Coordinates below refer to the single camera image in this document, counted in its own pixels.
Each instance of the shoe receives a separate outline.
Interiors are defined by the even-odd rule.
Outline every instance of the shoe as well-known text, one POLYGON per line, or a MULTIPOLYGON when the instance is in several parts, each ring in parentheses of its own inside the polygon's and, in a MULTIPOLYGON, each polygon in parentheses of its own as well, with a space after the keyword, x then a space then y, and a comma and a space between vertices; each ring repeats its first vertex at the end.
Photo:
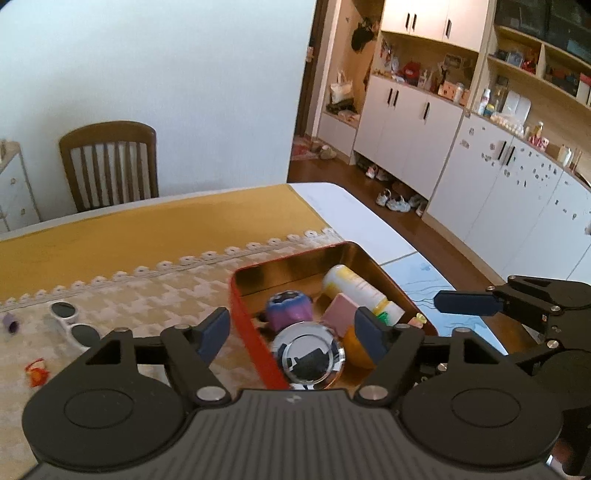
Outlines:
POLYGON ((379 168, 378 169, 378 173, 376 174, 375 177, 379 181, 387 181, 387 180, 390 179, 390 174, 387 171, 382 170, 381 168, 379 168))
POLYGON ((423 216, 423 213, 425 211, 425 208, 427 208, 427 202, 423 201, 421 202, 421 204, 417 207, 417 215, 419 217, 423 216))
POLYGON ((321 160, 332 160, 336 158, 336 152, 332 147, 329 145, 325 145, 320 149, 320 159, 321 160))
POLYGON ((388 203, 386 203, 386 207, 388 207, 388 209, 392 210, 393 212, 410 212, 410 205, 402 197, 400 200, 390 200, 388 203))
POLYGON ((370 168, 368 168, 368 171, 365 172, 365 176, 369 177, 370 179, 374 179, 376 174, 378 173, 378 168, 376 165, 371 165, 370 168))
POLYGON ((419 205, 421 205, 421 202, 423 201, 424 198, 417 193, 410 197, 410 199, 408 200, 408 204, 411 206, 411 208, 417 208, 419 205))
POLYGON ((389 199, 392 198, 392 192, 388 189, 385 189, 382 193, 378 195, 378 198, 375 199, 375 203, 380 205, 380 207, 385 207, 386 203, 388 203, 389 199))

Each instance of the sunglasses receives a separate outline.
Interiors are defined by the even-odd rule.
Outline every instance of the sunglasses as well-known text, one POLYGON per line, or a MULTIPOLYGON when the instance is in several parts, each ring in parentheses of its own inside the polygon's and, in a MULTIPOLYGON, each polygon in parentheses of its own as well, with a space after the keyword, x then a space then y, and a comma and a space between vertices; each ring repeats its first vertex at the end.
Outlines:
POLYGON ((95 346, 100 341, 96 328, 87 323, 78 323, 78 309, 67 301, 56 301, 49 306, 53 319, 60 326, 69 344, 82 352, 95 346))

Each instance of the wooden chair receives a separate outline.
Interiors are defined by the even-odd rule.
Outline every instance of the wooden chair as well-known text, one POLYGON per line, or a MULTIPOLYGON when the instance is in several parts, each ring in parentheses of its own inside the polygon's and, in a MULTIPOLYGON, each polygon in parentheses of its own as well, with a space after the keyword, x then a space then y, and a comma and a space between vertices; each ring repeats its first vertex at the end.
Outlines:
POLYGON ((60 139, 60 153, 79 212, 158 196, 156 132, 148 125, 86 125, 60 139))

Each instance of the small bottle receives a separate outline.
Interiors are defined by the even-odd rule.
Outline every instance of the small bottle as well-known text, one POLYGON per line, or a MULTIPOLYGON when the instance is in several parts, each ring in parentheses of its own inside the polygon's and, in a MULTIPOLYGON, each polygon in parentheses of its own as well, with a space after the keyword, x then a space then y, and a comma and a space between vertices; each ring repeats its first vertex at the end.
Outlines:
POLYGON ((480 105, 478 106, 478 115, 484 115, 484 110, 488 105, 489 100, 491 99, 491 89, 485 88, 484 93, 482 94, 482 98, 480 99, 480 105))
POLYGON ((322 280, 322 292, 331 299, 345 294, 357 305, 369 308, 388 326, 398 323, 404 314, 402 308, 346 265, 335 265, 328 271, 322 280))

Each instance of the door frame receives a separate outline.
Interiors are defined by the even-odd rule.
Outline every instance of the door frame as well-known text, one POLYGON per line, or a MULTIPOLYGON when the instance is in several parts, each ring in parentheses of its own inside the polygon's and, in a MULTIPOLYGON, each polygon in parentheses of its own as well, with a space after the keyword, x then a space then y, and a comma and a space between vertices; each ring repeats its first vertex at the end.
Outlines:
POLYGON ((314 8, 314 19, 310 29, 309 47, 314 48, 314 56, 311 62, 306 62, 300 91, 300 100, 298 102, 297 116, 295 118, 294 135, 303 136, 306 133, 308 117, 310 114, 310 104, 312 93, 314 91, 314 80, 318 65, 320 53, 320 44, 324 33, 324 23, 328 11, 329 0, 316 0, 314 8))

